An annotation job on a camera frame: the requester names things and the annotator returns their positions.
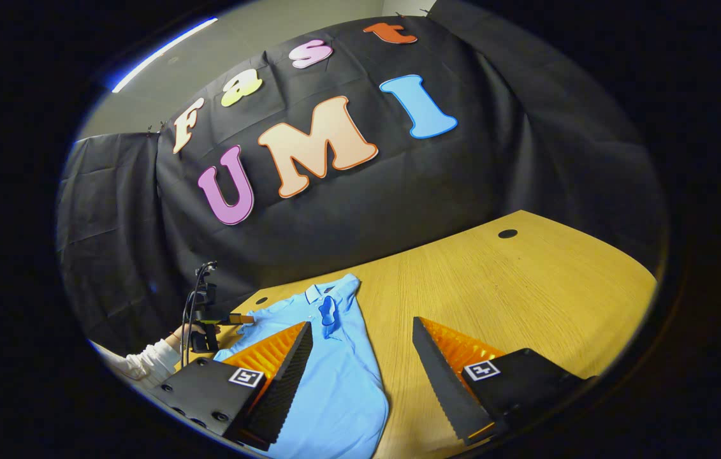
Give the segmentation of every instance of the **gray wall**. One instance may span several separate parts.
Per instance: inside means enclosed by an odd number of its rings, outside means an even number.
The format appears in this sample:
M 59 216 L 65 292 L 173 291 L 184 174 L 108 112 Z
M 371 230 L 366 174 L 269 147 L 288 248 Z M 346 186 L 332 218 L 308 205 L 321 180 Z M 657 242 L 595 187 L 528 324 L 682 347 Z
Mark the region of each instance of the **gray wall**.
M 427 14 L 425 11 L 431 11 L 434 2 L 436 0 L 385 0 L 381 15 L 392 17 L 399 13 L 405 17 L 424 17 Z
M 158 131 L 159 121 L 167 120 L 196 91 L 235 64 L 313 30 L 357 18 L 380 17 L 383 3 L 384 0 L 258 0 L 223 11 L 216 16 L 217 22 L 160 56 L 121 91 L 112 94 L 108 90 L 86 117 L 77 139 L 98 134 L 144 133 L 149 125 Z

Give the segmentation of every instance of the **black backdrop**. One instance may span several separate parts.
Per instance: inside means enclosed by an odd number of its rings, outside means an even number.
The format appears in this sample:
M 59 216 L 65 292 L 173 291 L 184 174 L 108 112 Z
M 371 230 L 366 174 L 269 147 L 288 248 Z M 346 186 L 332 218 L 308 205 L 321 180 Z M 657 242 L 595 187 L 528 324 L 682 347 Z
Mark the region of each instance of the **black backdrop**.
M 164 41 L 221 4 L 187 15 L 175 8 L 162 0 L 0 8 L 1 456 L 225 456 L 105 371 L 67 313 L 52 255 L 64 161 L 56 152 L 71 148 L 99 94 L 89 75 L 121 58 L 121 43 L 150 32 Z M 550 421 L 499 456 L 721 457 L 721 3 L 528 0 L 498 12 L 619 99 L 654 154 L 672 222 L 652 321 L 590 397 L 602 403 L 578 404 L 579 416 Z
M 364 33 L 401 24 L 418 36 L 395 45 Z M 296 69 L 291 49 L 321 39 L 334 53 Z M 246 69 L 263 80 L 229 107 L 221 88 Z M 381 82 L 422 76 L 459 121 L 430 139 Z M 279 122 L 308 133 L 313 108 L 347 96 L 352 120 L 379 153 L 279 197 L 267 148 Z M 191 141 L 173 154 L 173 120 L 195 99 Z M 255 195 L 252 214 L 225 226 L 197 186 L 221 154 L 241 145 Z M 328 164 L 331 164 L 331 149 Z M 227 201 L 238 193 L 226 174 Z M 648 151 L 617 104 L 583 70 L 543 41 L 488 12 L 439 2 L 429 17 L 363 18 L 270 47 L 176 107 L 161 133 L 80 140 L 66 165 L 58 256 L 87 336 L 135 353 L 174 329 L 194 269 L 216 259 L 220 300 L 383 258 L 524 209 L 593 235 L 653 273 L 666 235 L 661 191 Z

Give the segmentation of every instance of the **cable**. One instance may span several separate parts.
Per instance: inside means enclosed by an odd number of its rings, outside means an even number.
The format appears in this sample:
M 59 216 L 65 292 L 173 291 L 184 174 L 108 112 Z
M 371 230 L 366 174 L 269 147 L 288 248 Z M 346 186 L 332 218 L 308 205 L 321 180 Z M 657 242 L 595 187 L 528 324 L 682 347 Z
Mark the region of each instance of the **cable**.
M 187 344 L 185 345 L 185 353 L 186 353 L 186 361 L 189 364 L 191 362 L 191 327 L 193 323 L 193 311 L 196 309 L 196 294 L 199 291 L 199 285 L 201 284 L 202 279 L 205 278 L 205 272 L 207 272 L 208 268 L 211 265 L 214 265 L 215 261 L 209 261 L 202 265 L 201 268 L 199 268 L 199 275 L 196 276 L 196 286 L 193 289 L 193 293 L 191 293 L 192 299 L 191 299 L 191 314 L 187 317 Z M 182 331 L 184 332 L 184 326 L 185 323 L 182 321 Z
M 180 368 L 185 368 L 185 320 L 187 320 L 187 305 L 191 302 L 193 293 L 189 293 L 185 300 L 185 309 L 182 310 L 182 326 L 179 328 L 179 364 Z

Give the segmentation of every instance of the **ceiling light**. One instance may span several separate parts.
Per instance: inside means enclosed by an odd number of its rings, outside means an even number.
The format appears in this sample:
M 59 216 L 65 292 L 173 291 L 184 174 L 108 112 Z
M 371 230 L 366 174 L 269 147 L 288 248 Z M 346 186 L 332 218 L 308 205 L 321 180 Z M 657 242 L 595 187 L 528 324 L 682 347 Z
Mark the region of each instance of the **ceiling light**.
M 121 90 L 123 87 L 125 87 L 125 85 L 128 84 L 128 82 L 133 80 L 133 77 L 135 77 L 137 73 L 142 72 L 142 69 L 144 69 L 144 67 L 147 67 L 148 64 L 150 64 L 153 61 L 156 61 L 157 57 L 159 57 L 160 55 L 163 55 L 169 49 L 171 49 L 172 47 L 179 44 L 180 41 L 184 40 L 185 38 L 188 38 L 190 35 L 195 34 L 196 32 L 199 32 L 201 29 L 204 29 L 206 26 L 209 26 L 210 24 L 214 23 L 217 20 L 218 20 L 218 18 L 214 17 L 214 18 L 211 18 L 211 20 L 206 20 L 205 22 L 200 23 L 199 25 L 195 26 L 193 29 L 188 30 L 188 32 L 185 32 L 184 34 L 180 35 L 179 37 L 177 37 L 176 39 L 171 41 L 171 43 L 168 43 L 167 45 L 163 46 L 162 49 L 158 50 L 158 52 L 154 52 L 153 54 L 151 54 L 150 57 L 148 57 L 147 59 L 142 61 L 141 64 L 136 65 L 135 69 L 131 70 L 130 73 L 125 75 L 125 78 L 122 78 L 122 80 L 116 85 L 116 87 L 113 88 L 112 92 L 119 92 L 119 90 Z

